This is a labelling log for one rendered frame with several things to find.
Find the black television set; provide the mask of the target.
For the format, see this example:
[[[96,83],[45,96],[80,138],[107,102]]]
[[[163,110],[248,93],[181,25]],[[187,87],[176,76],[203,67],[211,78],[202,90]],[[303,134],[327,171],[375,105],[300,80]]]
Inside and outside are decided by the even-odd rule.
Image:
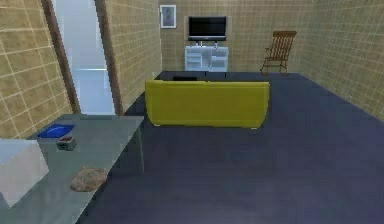
[[[190,41],[225,41],[225,16],[188,18],[188,39]]]

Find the white television cabinet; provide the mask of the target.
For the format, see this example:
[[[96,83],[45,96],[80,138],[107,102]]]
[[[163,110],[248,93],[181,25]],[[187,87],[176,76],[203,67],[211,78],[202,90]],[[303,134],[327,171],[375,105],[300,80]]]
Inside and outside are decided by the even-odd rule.
[[[228,47],[186,46],[185,70],[227,72],[228,57]]]

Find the small dark stacked box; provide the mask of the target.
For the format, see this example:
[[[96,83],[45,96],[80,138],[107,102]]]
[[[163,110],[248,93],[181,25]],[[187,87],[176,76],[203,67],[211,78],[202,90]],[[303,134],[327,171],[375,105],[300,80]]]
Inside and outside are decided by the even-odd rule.
[[[76,139],[72,136],[60,138],[56,142],[59,150],[73,151],[77,145]]]

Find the brown round bread loaf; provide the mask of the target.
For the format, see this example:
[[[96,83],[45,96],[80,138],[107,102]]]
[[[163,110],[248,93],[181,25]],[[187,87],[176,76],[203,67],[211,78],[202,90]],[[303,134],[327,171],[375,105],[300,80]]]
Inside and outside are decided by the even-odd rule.
[[[91,192],[99,188],[107,179],[107,172],[102,168],[80,169],[72,178],[70,189],[75,192]]]

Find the grey table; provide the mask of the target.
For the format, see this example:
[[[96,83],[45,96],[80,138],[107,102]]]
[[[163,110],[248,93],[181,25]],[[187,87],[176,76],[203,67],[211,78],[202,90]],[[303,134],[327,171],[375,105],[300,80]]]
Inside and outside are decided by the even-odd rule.
[[[142,116],[63,115],[55,122],[71,125],[72,151],[60,150],[52,138],[30,136],[38,142],[49,172],[11,208],[0,209],[0,224],[78,224],[95,195],[74,192],[70,182],[83,167],[110,171],[122,153],[135,174],[144,171],[140,126]]]

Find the black low coffee table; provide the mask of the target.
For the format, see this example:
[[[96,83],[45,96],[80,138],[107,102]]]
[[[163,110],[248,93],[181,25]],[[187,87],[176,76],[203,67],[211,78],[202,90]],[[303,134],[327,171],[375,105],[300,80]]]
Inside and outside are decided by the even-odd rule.
[[[230,78],[227,72],[208,71],[163,71],[156,80],[164,81],[225,81]]]

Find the blue flat plate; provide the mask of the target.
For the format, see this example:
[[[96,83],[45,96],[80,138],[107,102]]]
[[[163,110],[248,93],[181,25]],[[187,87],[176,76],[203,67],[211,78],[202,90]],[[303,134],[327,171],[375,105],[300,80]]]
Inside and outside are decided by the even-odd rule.
[[[40,138],[61,138],[72,131],[74,125],[53,124],[38,134]]]

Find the brown wooden rocking chair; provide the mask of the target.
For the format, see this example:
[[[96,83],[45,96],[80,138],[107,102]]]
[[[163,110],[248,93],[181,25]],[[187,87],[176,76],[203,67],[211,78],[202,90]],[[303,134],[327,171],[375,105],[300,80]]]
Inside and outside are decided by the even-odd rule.
[[[288,59],[296,35],[296,31],[274,31],[272,33],[272,43],[265,48],[266,56],[260,68],[263,76],[269,74],[270,67],[278,67],[281,75],[288,75]]]

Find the white framed wall picture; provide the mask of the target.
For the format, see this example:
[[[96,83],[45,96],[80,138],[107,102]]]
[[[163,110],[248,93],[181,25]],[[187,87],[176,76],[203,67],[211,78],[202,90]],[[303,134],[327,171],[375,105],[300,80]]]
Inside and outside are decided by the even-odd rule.
[[[176,24],[176,6],[175,5],[161,5],[161,27],[166,29],[173,29]]]

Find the yellow sofa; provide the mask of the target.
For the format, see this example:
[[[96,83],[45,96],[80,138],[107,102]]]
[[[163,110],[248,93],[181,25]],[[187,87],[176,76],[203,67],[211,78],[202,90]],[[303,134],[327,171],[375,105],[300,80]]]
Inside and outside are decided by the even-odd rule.
[[[270,83],[147,80],[147,115],[158,126],[259,128]]]

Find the brown framed doorway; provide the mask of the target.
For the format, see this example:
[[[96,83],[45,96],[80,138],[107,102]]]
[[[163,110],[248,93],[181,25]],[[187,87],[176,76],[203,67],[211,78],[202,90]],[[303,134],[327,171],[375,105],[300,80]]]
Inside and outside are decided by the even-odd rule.
[[[39,0],[73,113],[122,115],[106,0]]]

